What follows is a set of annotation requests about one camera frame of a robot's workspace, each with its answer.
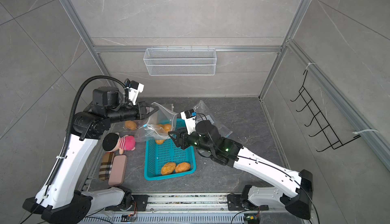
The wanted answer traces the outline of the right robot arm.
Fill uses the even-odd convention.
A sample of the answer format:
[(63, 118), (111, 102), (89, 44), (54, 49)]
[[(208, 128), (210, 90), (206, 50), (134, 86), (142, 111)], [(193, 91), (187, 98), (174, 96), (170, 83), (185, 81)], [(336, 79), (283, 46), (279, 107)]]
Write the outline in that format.
[(187, 149), (192, 146), (206, 151), (212, 161), (250, 173), (274, 187), (264, 193), (256, 186), (246, 185), (241, 194), (246, 209), (277, 205), (300, 219), (311, 219), (311, 212), (315, 210), (311, 172), (290, 170), (257, 156), (242, 144), (221, 136), (209, 120), (198, 122), (191, 132), (182, 128), (170, 131), (168, 135), (176, 147)]

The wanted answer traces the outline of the wrinkled tan potato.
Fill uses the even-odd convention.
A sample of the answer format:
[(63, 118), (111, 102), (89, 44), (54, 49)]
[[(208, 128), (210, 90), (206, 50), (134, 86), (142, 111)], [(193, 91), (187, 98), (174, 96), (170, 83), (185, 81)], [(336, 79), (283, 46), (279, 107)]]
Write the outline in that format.
[(129, 130), (136, 130), (137, 129), (137, 124), (131, 120), (125, 121), (124, 126), (126, 129), (129, 129)]

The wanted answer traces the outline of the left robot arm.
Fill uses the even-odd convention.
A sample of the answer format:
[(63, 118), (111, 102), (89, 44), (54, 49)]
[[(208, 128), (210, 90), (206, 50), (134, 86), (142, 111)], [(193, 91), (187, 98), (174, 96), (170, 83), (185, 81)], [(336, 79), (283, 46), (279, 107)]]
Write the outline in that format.
[(112, 124), (141, 120), (158, 110), (150, 104), (137, 102), (143, 84), (132, 81), (125, 86), (125, 98), (120, 99), (116, 87), (100, 87), (93, 91), (91, 105), (76, 113), (85, 85), (76, 94), (67, 133), (56, 163), (41, 190), (23, 203), (23, 209), (38, 214), (50, 224), (77, 224), (86, 216), (107, 207), (128, 209), (132, 206), (131, 190), (111, 187), (99, 191), (77, 191), (76, 184), (84, 165), (104, 132)]

